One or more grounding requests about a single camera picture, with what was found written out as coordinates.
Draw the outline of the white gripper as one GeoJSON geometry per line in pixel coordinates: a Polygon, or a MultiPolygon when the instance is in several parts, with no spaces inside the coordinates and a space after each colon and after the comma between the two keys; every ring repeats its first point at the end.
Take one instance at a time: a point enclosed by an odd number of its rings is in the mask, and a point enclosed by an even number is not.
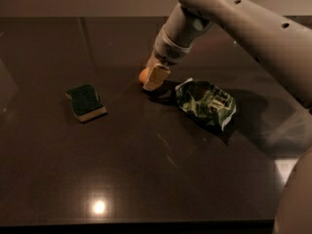
{"type": "Polygon", "coordinates": [[[189,54],[190,50],[190,47],[181,47],[173,42],[165,28],[162,27],[155,38],[152,53],[147,61],[146,66],[150,68],[150,72],[142,87],[146,91],[154,91],[160,88],[171,73],[166,66],[179,64],[189,54]]]}

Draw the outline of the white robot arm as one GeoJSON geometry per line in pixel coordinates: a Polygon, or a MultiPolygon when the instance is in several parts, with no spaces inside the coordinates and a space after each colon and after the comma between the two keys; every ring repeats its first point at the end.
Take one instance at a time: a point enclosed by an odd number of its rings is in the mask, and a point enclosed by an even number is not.
{"type": "Polygon", "coordinates": [[[211,22],[221,26],[305,108],[312,105],[312,30],[250,0],[178,0],[139,82],[160,88],[211,22]]]}

